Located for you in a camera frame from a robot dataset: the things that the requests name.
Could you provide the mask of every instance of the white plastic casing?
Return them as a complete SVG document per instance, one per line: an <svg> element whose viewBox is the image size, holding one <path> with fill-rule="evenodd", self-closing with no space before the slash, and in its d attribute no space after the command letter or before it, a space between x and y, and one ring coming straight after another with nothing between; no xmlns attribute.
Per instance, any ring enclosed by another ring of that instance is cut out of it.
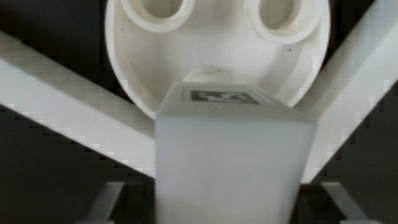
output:
<svg viewBox="0 0 398 224"><path fill-rule="evenodd" d="M257 88L174 83L156 117L160 224L286 224L314 122Z"/></svg>

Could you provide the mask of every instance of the label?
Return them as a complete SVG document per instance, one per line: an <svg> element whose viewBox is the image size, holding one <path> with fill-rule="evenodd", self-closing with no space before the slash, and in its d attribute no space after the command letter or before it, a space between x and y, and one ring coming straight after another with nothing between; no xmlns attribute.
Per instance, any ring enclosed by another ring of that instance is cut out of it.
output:
<svg viewBox="0 0 398 224"><path fill-rule="evenodd" d="M190 99L195 102L259 104L252 96L241 92L190 91Z"/></svg>

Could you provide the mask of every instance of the white support beam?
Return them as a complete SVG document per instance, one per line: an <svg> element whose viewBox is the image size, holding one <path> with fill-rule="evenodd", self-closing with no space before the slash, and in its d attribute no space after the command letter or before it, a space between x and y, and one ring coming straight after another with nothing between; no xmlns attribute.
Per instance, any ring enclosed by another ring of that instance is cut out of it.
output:
<svg viewBox="0 0 398 224"><path fill-rule="evenodd" d="M154 176L152 120L138 108L3 33L0 104Z"/></svg>
<svg viewBox="0 0 398 224"><path fill-rule="evenodd" d="M309 183L398 80L398 1L376 0L296 109L318 121Z"/></svg>

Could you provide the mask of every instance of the dark background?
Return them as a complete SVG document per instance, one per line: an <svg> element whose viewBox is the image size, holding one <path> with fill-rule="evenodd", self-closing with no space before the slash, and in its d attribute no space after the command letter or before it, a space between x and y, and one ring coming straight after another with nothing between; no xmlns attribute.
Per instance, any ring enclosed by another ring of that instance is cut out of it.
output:
<svg viewBox="0 0 398 224"><path fill-rule="evenodd" d="M328 56L371 0L330 0ZM124 99L106 58L106 0L0 0L0 29ZM398 88L392 88L314 183L337 180L369 216L398 223ZM152 179L0 107L0 223L71 223L106 181Z"/></svg>

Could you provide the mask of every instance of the oval opening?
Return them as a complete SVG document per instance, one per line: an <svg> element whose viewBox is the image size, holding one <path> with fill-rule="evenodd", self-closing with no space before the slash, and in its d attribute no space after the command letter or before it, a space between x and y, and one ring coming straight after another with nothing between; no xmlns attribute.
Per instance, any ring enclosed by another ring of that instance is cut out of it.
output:
<svg viewBox="0 0 398 224"><path fill-rule="evenodd" d="M295 0L261 0L259 16L268 29L277 30L295 14Z"/></svg>
<svg viewBox="0 0 398 224"><path fill-rule="evenodd" d="M183 4L183 0L140 0L147 12L158 18L168 18Z"/></svg>

